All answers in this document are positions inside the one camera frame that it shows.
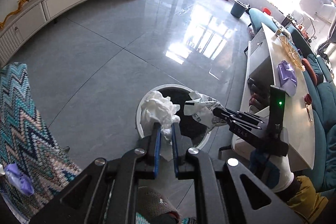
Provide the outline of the right hand white glove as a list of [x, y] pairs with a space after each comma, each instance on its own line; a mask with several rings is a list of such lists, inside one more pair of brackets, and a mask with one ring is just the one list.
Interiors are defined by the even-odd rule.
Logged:
[[294, 181], [288, 156], [278, 157], [256, 149], [251, 152], [249, 170], [274, 193], [287, 189]]

